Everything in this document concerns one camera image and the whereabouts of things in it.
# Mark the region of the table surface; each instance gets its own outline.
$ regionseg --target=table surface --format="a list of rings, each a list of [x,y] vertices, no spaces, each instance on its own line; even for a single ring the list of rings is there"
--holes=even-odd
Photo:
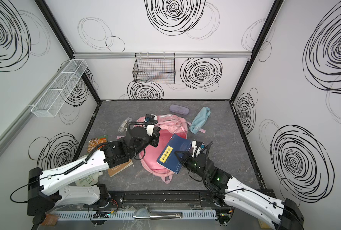
[[[85,155],[90,139],[108,135],[108,141],[116,140],[120,124],[127,118],[137,120],[148,114],[172,114],[169,106],[177,104],[189,108],[188,115],[176,114],[192,122],[203,107],[209,107],[211,116],[203,126],[205,133],[188,132],[189,140],[203,141],[208,144],[213,141],[209,158],[214,165],[236,177],[239,181],[254,189],[259,189],[255,172],[252,168],[245,145],[241,138],[237,123],[233,116],[229,102],[223,101],[104,101],[99,109],[93,126],[81,155]],[[113,177],[108,173],[99,177],[99,183],[106,184],[108,190],[205,190],[202,182],[196,182],[188,176],[188,171],[182,168],[179,174],[174,174],[169,184],[160,177],[147,172],[141,162],[133,160],[133,165],[119,172]]]

